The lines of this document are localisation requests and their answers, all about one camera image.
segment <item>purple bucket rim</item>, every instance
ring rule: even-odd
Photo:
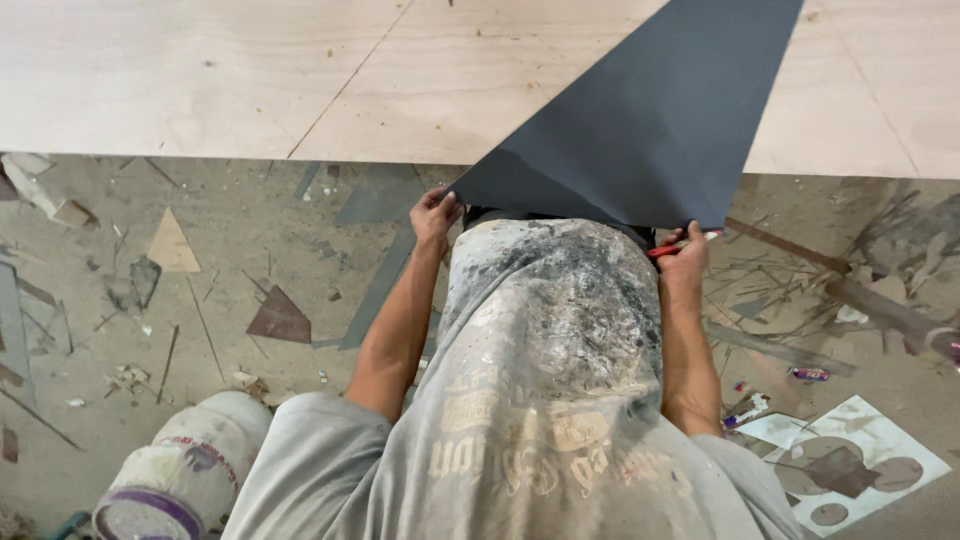
[[[190,535],[190,540],[200,540],[200,533],[203,529],[200,516],[169,493],[145,485],[128,485],[108,491],[97,504],[97,509],[93,514],[94,526],[97,529],[97,534],[105,540],[120,540],[107,527],[105,511],[109,510],[114,503],[122,501],[132,501],[156,508],[183,527]]]

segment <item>plastic bucket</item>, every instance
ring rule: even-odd
[[[94,513],[107,540],[199,540],[236,501],[273,414],[243,392],[178,412],[124,461]]]

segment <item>gray t-shirt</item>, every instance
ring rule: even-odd
[[[802,538],[760,459],[660,415],[657,294],[593,222],[462,234],[410,408],[282,405],[224,538]]]

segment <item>dark gray sheet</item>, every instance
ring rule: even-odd
[[[803,0],[672,0],[455,184],[468,204],[723,226]]]

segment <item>man's right arm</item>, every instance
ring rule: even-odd
[[[663,331],[663,401],[660,412],[687,436],[722,436],[720,378],[700,321],[707,240],[694,221],[690,243],[677,255],[657,259],[660,266],[660,320]],[[678,241],[677,229],[664,245]]]

